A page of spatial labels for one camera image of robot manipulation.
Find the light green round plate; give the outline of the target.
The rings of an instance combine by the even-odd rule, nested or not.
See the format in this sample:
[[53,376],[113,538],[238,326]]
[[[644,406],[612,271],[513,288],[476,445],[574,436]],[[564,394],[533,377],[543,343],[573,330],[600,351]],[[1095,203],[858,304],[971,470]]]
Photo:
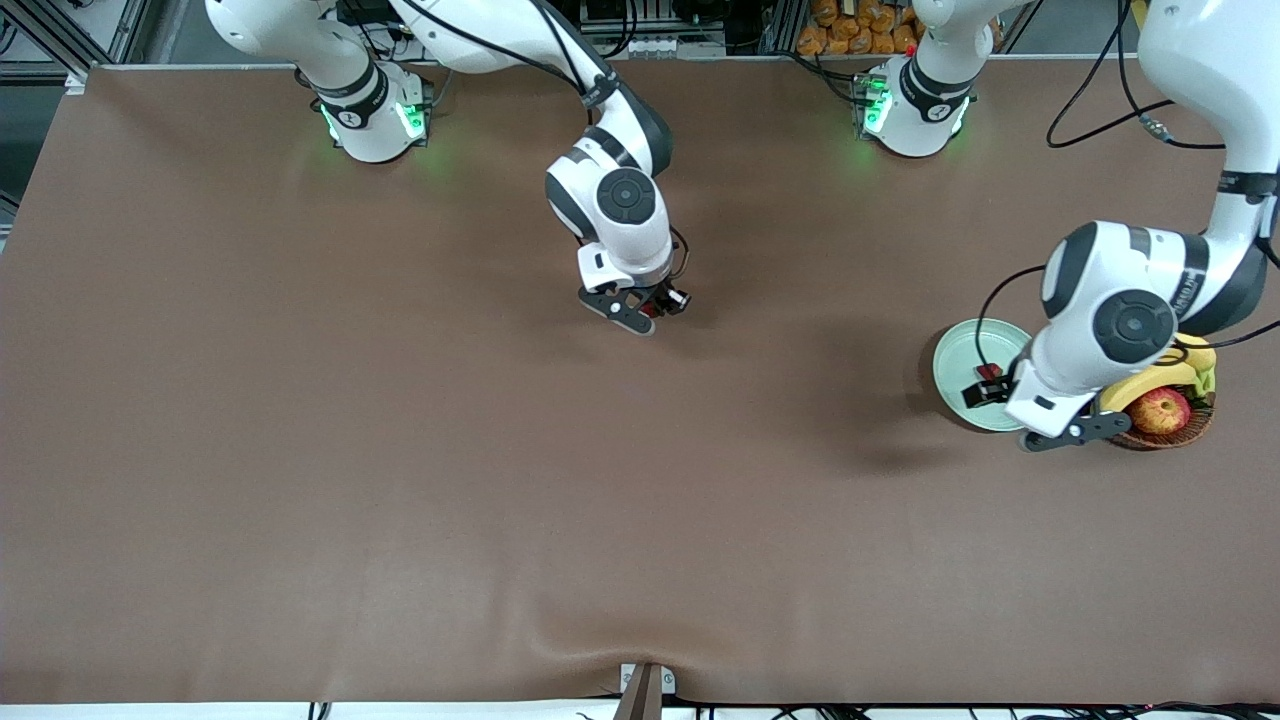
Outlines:
[[998,319],[969,319],[946,331],[934,347],[932,377],[940,397],[966,425],[979,430],[1016,432],[1024,428],[1012,420],[1002,404],[968,409],[963,391],[980,378],[975,366],[996,363],[1004,370],[1030,343],[1030,334]]

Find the red yellow apple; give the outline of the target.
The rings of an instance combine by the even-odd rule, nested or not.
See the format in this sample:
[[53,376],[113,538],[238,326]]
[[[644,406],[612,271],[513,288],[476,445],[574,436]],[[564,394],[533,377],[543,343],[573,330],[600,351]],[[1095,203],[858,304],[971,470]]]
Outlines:
[[1193,418],[1190,401],[1172,386],[1143,393],[1126,406],[1125,413],[1130,416],[1133,428],[1148,436],[1176,434]]

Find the yellow banana bunch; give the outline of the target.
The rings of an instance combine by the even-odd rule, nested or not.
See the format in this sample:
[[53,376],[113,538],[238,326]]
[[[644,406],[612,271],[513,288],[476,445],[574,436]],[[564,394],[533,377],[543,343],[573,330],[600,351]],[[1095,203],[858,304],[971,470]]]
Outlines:
[[1175,343],[1151,366],[1107,388],[1098,398],[1098,409],[1119,413],[1142,395],[1161,387],[1190,388],[1193,398],[1204,398],[1216,391],[1217,354],[1194,336],[1176,333]]

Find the brown wicker basket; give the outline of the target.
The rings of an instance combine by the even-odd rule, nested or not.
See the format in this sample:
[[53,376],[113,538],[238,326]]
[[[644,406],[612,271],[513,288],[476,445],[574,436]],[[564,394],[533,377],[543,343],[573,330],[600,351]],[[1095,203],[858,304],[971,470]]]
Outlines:
[[1189,421],[1174,433],[1153,436],[1132,428],[1106,441],[1116,447],[1138,452],[1184,448],[1201,439],[1208,432],[1215,415],[1216,398],[1216,393],[1208,393],[1203,398],[1193,398],[1190,401],[1192,413]]

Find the electronics unit with connectors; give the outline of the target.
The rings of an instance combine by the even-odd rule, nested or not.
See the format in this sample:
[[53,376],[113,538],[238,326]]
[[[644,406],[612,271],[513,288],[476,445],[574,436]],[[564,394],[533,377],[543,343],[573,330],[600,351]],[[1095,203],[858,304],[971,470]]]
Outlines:
[[634,60],[722,58],[732,0],[566,0],[603,55]]

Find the large table cover mat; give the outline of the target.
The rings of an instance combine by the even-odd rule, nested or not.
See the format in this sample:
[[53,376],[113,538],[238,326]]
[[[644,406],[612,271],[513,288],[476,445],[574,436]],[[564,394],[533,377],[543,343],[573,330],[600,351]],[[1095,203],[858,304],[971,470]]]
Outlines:
[[97,70],[0,255],[0,702],[600,694],[1280,703],[1280,332],[1199,442],[1027,454],[933,343],[1093,219],[1201,231],[1220,152],[1044,146],[996,61],[908,161],[782,61],[640,61],[690,309],[577,300],[563,85],[334,149],[287,70]]

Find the metal bracket with pole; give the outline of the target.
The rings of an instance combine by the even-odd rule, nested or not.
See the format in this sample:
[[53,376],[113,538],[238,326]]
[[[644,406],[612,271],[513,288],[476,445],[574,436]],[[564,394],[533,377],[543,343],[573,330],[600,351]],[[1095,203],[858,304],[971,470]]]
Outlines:
[[662,720],[664,700],[677,691],[675,671],[659,664],[623,664],[620,702],[612,720]]

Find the aluminium frame profile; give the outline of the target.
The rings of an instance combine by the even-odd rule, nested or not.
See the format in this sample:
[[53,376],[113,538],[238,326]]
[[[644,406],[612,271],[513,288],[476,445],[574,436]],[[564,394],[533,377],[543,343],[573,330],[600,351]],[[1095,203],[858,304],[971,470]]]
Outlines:
[[127,63],[154,0],[0,0],[0,86],[82,94],[90,72]]

